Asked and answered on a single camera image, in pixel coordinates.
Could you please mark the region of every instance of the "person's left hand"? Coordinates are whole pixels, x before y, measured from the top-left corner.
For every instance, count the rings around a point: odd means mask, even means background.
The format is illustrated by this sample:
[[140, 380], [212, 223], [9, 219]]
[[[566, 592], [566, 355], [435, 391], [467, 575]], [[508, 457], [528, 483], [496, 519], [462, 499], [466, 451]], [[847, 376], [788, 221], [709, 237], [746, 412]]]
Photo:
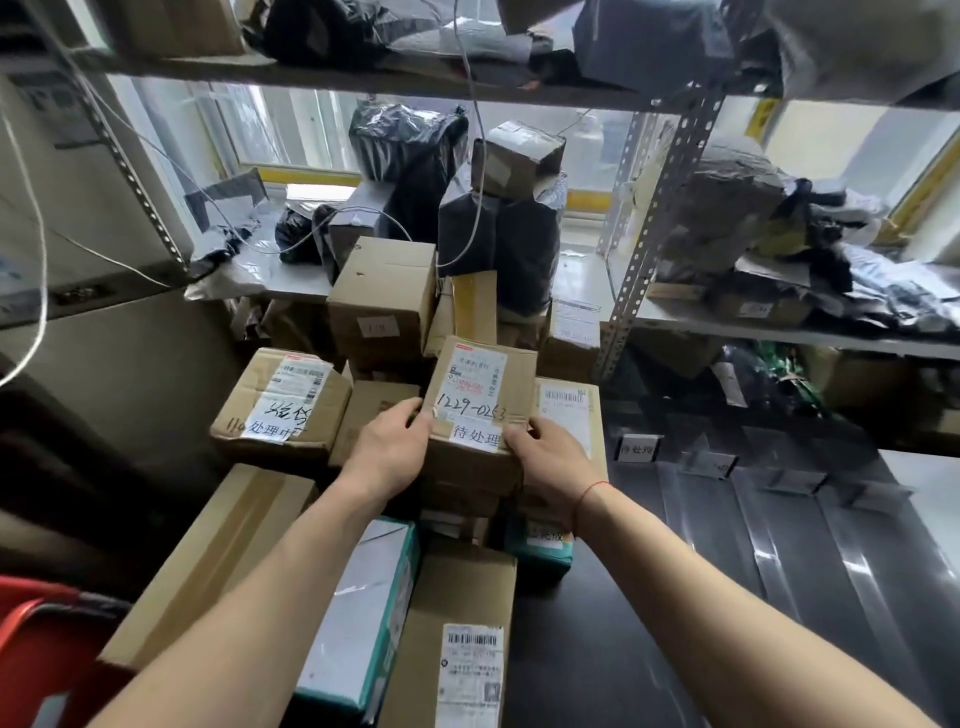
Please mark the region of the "person's left hand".
[[421, 410], [407, 426], [422, 403], [420, 397], [404, 400], [365, 425], [341, 477], [354, 480], [354, 487], [369, 488], [371, 498], [380, 503], [386, 503], [410, 485], [423, 467], [433, 429], [433, 413], [429, 409]]

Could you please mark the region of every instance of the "shelf board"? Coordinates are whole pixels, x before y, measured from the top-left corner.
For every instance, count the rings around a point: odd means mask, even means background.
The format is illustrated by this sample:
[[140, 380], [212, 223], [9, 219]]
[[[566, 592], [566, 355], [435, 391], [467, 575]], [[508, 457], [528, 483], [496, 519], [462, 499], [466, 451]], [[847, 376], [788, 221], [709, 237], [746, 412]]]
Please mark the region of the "shelf board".
[[885, 352], [902, 356], [960, 361], [960, 345], [957, 344], [905, 337], [863, 338], [814, 328], [778, 328], [750, 319], [742, 319], [734, 323], [718, 318], [701, 303], [692, 301], [645, 299], [637, 313], [636, 325], [640, 328], [689, 331], [731, 339], [816, 344], [862, 352]]
[[[181, 81], [208, 81], [226, 84], [275, 85], [319, 88], [355, 93], [385, 93], [399, 96], [428, 96], [469, 99], [467, 82], [400, 71], [351, 73], [327, 68], [295, 68], [248, 54], [206, 59], [131, 59], [101, 49], [85, 48], [71, 54], [73, 62], [88, 73], [114, 73]], [[654, 103], [634, 91], [603, 86], [541, 85], [515, 88], [474, 84], [478, 101], [575, 109], [614, 109], [681, 113], [693, 101], [680, 95], [669, 102]]]

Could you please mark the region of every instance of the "person's right hand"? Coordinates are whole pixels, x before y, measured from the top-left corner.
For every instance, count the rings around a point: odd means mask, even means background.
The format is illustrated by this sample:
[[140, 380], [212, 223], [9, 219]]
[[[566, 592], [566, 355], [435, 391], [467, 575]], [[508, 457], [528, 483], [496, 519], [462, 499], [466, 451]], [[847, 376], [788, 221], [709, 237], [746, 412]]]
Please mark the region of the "person's right hand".
[[543, 417], [531, 417], [530, 425], [533, 434], [524, 427], [508, 425], [504, 431], [507, 443], [523, 463], [526, 482], [570, 528], [577, 503], [600, 476], [565, 427]]

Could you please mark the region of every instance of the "red string bracelet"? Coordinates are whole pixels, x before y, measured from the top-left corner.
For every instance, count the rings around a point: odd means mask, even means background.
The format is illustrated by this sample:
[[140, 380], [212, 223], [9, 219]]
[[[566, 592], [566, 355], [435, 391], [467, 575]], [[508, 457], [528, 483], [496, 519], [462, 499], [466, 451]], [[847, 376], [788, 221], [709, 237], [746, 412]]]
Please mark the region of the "red string bracelet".
[[610, 485], [609, 480], [597, 480], [595, 483], [591, 484], [583, 493], [580, 494], [580, 497], [577, 498], [577, 502], [573, 504], [573, 515], [570, 517], [570, 531], [574, 536], [577, 535], [577, 513], [580, 511], [580, 504], [584, 502], [584, 498], [587, 497], [587, 493], [593, 490], [594, 485], [600, 485], [600, 483], [607, 483]]

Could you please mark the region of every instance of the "white box with teal edges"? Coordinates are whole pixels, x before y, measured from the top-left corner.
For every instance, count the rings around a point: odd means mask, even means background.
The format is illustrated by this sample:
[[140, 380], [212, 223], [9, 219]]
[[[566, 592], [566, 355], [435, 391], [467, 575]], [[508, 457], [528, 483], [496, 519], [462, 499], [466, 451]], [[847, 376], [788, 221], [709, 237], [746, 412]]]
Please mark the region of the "white box with teal edges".
[[412, 523], [379, 518], [364, 532], [326, 610], [297, 695], [373, 723], [407, 618], [420, 560]]
[[573, 534], [557, 525], [513, 514], [507, 521], [503, 550], [521, 564], [566, 572], [573, 565]]

